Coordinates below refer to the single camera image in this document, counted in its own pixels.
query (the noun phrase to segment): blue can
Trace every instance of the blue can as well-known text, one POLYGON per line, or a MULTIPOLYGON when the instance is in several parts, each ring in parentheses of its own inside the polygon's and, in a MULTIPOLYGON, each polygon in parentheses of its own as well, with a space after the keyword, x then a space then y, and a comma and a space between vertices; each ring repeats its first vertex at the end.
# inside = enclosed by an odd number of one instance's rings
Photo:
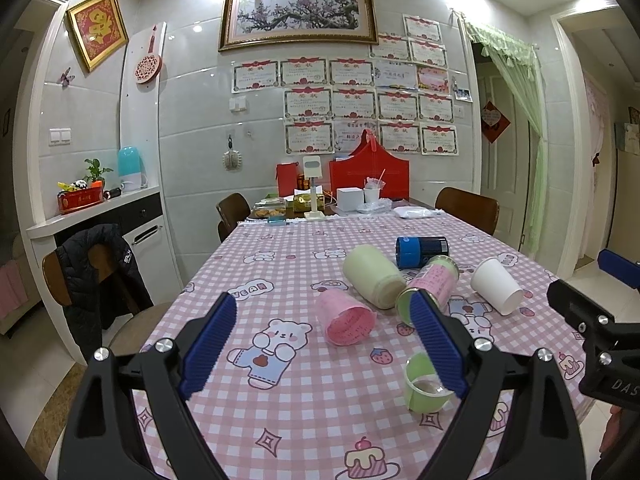
POLYGON ((396 240, 398 269, 423 267, 438 254, 449 256, 449 244, 444 236, 401 236, 396 240))

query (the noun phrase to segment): wooden chair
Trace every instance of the wooden chair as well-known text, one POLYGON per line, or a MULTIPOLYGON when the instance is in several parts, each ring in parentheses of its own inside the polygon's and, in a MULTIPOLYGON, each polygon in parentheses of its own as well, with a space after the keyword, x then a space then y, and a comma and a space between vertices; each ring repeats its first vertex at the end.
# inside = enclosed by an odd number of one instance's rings
MULTIPOLYGON (((89 263, 98 270, 98 283, 102 283, 113 275, 114 285, 120 289, 129 311, 133 314, 133 317, 113 337, 110 344, 111 350, 115 355, 138 352, 162 319, 164 313, 169 310, 172 302, 161 303, 140 312, 138 304, 131 296, 120 275, 116 272, 118 270, 117 264, 114 262, 111 250, 107 246, 97 244, 89 249, 89 263)), ((53 299, 62 306, 71 306, 71 297, 66 288, 65 277, 62 273, 58 255, 55 252, 49 253, 44 257, 42 273, 53 299)))
POLYGON ((226 237, 229 236, 229 231, 226 230, 226 227, 222 222, 218 222, 218 236, 220 237, 220 242, 224 242, 226 237))
POLYGON ((251 208, 249 208, 244 196, 239 193, 233 193, 218 202, 216 209, 226 228, 226 236, 229 236, 231 231, 238 226, 238 222, 246 220, 251 214, 251 208))
POLYGON ((444 209, 489 235, 494 234, 500 212, 497 200, 454 187, 445 187, 438 193, 436 209, 444 209))

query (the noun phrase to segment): plastic bag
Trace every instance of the plastic bag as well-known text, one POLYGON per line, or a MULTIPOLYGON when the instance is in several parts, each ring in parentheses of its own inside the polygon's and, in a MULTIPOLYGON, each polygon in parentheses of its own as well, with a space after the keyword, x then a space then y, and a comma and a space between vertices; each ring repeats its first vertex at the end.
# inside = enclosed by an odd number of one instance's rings
POLYGON ((385 182, 378 178, 371 178, 370 176, 368 176, 367 181, 364 185, 364 189, 382 189, 383 187, 385 187, 385 184, 385 182))
POLYGON ((437 216, 443 213, 442 209, 427 209, 419 206, 402 206, 394 209, 400 218, 428 218, 430 216, 437 216))
POLYGON ((358 212, 368 214, 388 213, 389 211, 391 211, 392 204, 393 203, 389 198, 380 198, 375 202, 359 205, 358 212))

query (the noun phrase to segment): beige bottle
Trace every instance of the beige bottle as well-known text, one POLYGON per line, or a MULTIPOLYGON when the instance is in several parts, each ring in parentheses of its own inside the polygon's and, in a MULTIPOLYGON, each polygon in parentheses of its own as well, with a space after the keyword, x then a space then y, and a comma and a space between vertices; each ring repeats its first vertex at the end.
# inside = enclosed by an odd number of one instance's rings
POLYGON ((365 300, 385 310, 395 305, 406 287, 395 264, 373 245, 359 245, 349 252, 342 271, 365 300))

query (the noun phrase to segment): black jacket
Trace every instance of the black jacket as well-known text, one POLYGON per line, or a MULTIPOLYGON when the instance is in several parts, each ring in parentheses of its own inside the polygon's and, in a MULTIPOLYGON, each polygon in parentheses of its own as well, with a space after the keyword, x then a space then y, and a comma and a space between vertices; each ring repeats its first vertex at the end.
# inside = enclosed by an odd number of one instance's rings
POLYGON ((102 329, 109 327, 116 316, 129 313, 120 289, 111 283, 114 276, 98 283, 98 271, 89 263, 89 249, 96 244, 111 248, 118 273, 140 310, 152 306, 136 259, 117 224, 79 231, 56 248, 72 303, 64 307, 66 323, 87 362, 102 346, 102 329))

